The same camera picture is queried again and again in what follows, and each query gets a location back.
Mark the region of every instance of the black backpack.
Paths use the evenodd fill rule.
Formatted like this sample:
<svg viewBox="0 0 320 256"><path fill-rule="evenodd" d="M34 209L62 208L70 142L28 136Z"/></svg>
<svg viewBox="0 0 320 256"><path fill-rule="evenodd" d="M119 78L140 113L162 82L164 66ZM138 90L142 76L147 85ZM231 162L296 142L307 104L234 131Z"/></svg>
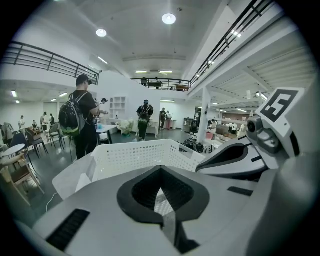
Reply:
<svg viewBox="0 0 320 256"><path fill-rule="evenodd" d="M143 120L149 120L149 110L151 109L150 106L148 106L146 109L145 107L142 105L141 106L142 111L139 114L139 118L143 119Z"/></svg>
<svg viewBox="0 0 320 256"><path fill-rule="evenodd" d="M59 124L63 134L68 136L78 136L85 127L87 120L79 106L79 101L87 94L78 96L74 99L74 94L71 94L69 101L62 105L59 111Z"/></svg>

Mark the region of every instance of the round table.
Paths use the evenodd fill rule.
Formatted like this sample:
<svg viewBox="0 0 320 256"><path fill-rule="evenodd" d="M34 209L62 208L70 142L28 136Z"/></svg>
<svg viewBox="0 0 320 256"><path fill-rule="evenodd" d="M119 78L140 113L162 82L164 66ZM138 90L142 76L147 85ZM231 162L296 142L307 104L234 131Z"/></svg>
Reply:
<svg viewBox="0 0 320 256"><path fill-rule="evenodd" d="M13 147L10 147L8 150L6 150L5 152L2 153L3 157L8 157L14 153L19 152L20 150L22 150L26 145L25 144L18 144L15 145Z"/></svg>

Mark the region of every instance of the white laundry basket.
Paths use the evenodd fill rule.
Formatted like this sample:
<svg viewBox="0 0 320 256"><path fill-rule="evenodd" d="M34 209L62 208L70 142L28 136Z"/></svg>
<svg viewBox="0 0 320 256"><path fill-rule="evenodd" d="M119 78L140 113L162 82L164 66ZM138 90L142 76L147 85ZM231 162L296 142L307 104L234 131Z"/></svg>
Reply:
<svg viewBox="0 0 320 256"><path fill-rule="evenodd" d="M188 153L179 152L179 148ZM91 156L96 162L93 182L158 165L195 172L205 158L171 139L100 145Z"/></svg>

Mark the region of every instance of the white cabinet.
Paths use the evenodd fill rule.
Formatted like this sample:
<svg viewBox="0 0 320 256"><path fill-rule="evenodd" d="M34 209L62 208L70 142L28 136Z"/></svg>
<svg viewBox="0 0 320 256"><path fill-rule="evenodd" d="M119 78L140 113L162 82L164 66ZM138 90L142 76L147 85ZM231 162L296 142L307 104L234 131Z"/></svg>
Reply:
<svg viewBox="0 0 320 256"><path fill-rule="evenodd" d="M109 117L111 119L121 119L121 120L127 119L126 104L127 104L127 97L125 96L110 98Z"/></svg>

